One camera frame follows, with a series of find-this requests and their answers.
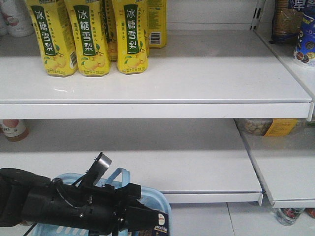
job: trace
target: white bottle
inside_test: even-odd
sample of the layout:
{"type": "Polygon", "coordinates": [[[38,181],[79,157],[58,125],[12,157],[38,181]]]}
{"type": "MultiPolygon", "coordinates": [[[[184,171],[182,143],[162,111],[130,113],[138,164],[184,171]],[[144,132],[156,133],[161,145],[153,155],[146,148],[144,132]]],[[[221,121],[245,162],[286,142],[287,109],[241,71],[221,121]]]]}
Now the white bottle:
{"type": "Polygon", "coordinates": [[[23,0],[0,0],[0,8],[10,35],[23,37],[33,33],[31,17],[23,0]]]}
{"type": "Polygon", "coordinates": [[[5,35],[7,33],[8,33],[8,30],[6,29],[6,24],[2,17],[2,13],[0,11],[0,36],[5,35]]]}

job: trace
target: yellow bottle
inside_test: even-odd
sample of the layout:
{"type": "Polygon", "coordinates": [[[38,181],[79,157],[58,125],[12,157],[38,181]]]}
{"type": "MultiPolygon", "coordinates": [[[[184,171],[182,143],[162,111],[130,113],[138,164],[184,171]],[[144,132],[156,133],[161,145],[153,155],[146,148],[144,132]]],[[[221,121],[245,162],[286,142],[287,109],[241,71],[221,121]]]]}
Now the yellow bottle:
{"type": "Polygon", "coordinates": [[[117,26],[119,71],[142,73],[148,68],[145,29],[147,0],[112,0],[117,26]]]}
{"type": "Polygon", "coordinates": [[[110,70],[100,0],[65,0],[70,16],[79,71],[103,76],[110,70]]]}
{"type": "Polygon", "coordinates": [[[103,0],[103,18],[108,54],[111,62],[117,61],[117,31],[112,0],[103,0]]]}
{"type": "Polygon", "coordinates": [[[150,48],[162,48],[167,43],[167,0],[148,0],[150,48]]]}
{"type": "Polygon", "coordinates": [[[70,20],[63,0],[26,0],[40,54],[49,75],[68,76],[77,69],[70,20]]]}

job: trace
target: green label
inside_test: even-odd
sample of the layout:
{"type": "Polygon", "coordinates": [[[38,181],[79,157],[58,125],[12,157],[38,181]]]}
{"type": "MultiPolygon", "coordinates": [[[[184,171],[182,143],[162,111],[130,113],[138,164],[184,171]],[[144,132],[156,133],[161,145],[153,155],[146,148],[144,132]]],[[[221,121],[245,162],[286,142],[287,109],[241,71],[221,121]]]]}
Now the green label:
{"type": "Polygon", "coordinates": [[[104,29],[105,29],[105,36],[107,43],[111,42],[111,39],[109,37],[109,31],[108,31],[108,23],[107,23],[107,8],[109,7],[108,3],[103,0],[103,6],[102,6],[102,12],[103,12],[103,23],[104,23],[104,29]]]}
{"type": "Polygon", "coordinates": [[[124,9],[127,29],[127,53],[136,54],[139,52],[137,36],[138,5],[136,4],[125,5],[124,9]]]}
{"type": "Polygon", "coordinates": [[[84,5],[73,6],[78,20],[80,29],[83,55],[95,56],[95,48],[93,43],[93,35],[90,21],[90,7],[84,5]]]}
{"type": "Polygon", "coordinates": [[[48,56],[55,56],[55,47],[49,32],[49,25],[47,24],[44,8],[42,6],[31,6],[31,9],[37,21],[37,26],[41,35],[41,41],[43,42],[45,54],[48,56]]]}

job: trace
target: product packaging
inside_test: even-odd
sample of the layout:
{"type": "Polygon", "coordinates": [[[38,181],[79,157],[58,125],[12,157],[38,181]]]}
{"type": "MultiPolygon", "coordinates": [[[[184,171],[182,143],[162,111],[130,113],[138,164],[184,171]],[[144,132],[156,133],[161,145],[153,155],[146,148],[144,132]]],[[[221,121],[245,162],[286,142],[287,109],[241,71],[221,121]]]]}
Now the product packaging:
{"type": "Polygon", "coordinates": [[[23,0],[0,0],[0,8],[10,35],[23,37],[34,32],[30,15],[23,0]]]}
{"type": "Polygon", "coordinates": [[[0,124],[4,135],[11,142],[20,141],[29,134],[29,129],[22,119],[1,119],[0,124]]]}
{"type": "Polygon", "coordinates": [[[311,217],[315,219],[315,208],[306,208],[305,212],[311,217]]]}
{"type": "Polygon", "coordinates": [[[46,72],[65,77],[77,70],[69,17],[63,0],[26,0],[46,72]]]}
{"type": "Polygon", "coordinates": [[[297,64],[308,69],[315,69],[315,6],[303,11],[293,58],[297,64]]]}
{"type": "Polygon", "coordinates": [[[132,236],[170,236],[168,214],[158,214],[158,225],[153,229],[132,232],[132,236]]]}
{"type": "Polygon", "coordinates": [[[112,0],[102,0],[103,21],[108,44],[108,54],[111,62],[117,61],[117,31],[112,0]]]}
{"type": "Polygon", "coordinates": [[[272,40],[274,43],[295,42],[300,31],[307,1],[275,0],[272,21],[272,40]]]}
{"type": "Polygon", "coordinates": [[[296,118],[235,119],[237,127],[248,134],[258,136],[286,136],[306,126],[306,120],[296,118]]]}
{"type": "Polygon", "coordinates": [[[80,73],[103,76],[110,70],[101,0],[65,0],[80,73]]]}
{"type": "Polygon", "coordinates": [[[8,33],[8,30],[6,28],[6,23],[2,16],[2,12],[0,11],[0,36],[6,35],[7,33],[8,33]]]}
{"type": "Polygon", "coordinates": [[[148,67],[146,52],[147,0],[112,0],[117,26],[118,70],[142,73],[148,67]]]}
{"type": "Polygon", "coordinates": [[[167,42],[167,0],[148,0],[150,48],[165,47],[167,42]]]}
{"type": "Polygon", "coordinates": [[[305,208],[279,208],[277,210],[277,220],[285,226],[290,226],[295,223],[305,208]]]}

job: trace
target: bottle label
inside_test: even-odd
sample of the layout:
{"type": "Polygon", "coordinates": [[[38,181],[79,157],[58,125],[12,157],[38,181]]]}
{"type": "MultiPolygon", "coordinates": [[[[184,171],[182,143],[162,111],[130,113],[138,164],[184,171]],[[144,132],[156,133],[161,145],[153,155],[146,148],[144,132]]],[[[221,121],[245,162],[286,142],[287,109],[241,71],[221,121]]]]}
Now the bottle label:
{"type": "Polygon", "coordinates": [[[0,120],[2,131],[7,137],[16,137],[26,130],[25,122],[22,119],[2,119],[0,120]]]}

